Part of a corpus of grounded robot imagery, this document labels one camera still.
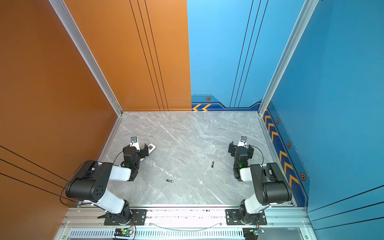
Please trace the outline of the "beige remote control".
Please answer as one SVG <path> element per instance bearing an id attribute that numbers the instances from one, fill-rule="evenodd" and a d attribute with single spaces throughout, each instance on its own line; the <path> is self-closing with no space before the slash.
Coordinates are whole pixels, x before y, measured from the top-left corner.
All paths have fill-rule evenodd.
<path id="1" fill-rule="evenodd" d="M 148 145 L 148 155 L 155 150 L 156 146 L 154 144 Z"/>

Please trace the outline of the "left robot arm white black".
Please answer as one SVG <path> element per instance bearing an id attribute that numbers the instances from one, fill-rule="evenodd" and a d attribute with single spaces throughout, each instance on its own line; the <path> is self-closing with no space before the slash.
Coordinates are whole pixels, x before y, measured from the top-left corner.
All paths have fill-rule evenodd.
<path id="1" fill-rule="evenodd" d="M 139 223 L 139 218 L 131 211 L 129 202 L 109 191 L 107 185 L 110 181 L 134 181 L 141 161 L 155 148 L 153 144 L 145 144 L 141 149 L 139 143 L 132 142 L 123 148 L 124 160 L 120 165 L 86 161 L 76 170 L 62 192 L 67 198 L 104 210 L 105 214 L 99 218 L 105 219 L 105 225 L 134 227 Z"/>

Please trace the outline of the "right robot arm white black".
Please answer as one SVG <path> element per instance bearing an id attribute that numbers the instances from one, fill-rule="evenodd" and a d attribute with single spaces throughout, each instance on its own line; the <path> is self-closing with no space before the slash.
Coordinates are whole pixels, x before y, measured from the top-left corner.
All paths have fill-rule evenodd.
<path id="1" fill-rule="evenodd" d="M 239 206 L 238 219 L 242 224 L 258 224 L 257 220 L 272 205 L 290 202 L 292 189 L 277 163 L 249 165 L 257 147 L 240 140 L 229 144 L 228 153 L 234 158 L 234 178 L 239 182 L 251 182 L 254 193 Z"/>

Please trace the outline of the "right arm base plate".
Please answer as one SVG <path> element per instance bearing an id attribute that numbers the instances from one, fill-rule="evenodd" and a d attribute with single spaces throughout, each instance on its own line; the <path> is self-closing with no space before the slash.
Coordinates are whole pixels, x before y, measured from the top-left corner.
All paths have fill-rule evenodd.
<path id="1" fill-rule="evenodd" d="M 259 226 L 266 226 L 267 218 L 265 216 L 265 213 L 259 213 L 259 214 L 246 214 L 241 213 L 239 209 L 226 209 L 226 223 L 229 226 L 235 226 L 235 225 L 259 225 Z"/>

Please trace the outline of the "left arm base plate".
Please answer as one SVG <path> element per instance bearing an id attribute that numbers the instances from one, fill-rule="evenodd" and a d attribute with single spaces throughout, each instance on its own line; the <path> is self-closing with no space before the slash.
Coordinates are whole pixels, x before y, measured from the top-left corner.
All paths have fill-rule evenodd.
<path id="1" fill-rule="evenodd" d="M 126 213 L 105 214 L 105 226 L 143 226 L 147 218 L 146 209 L 130 209 Z"/>

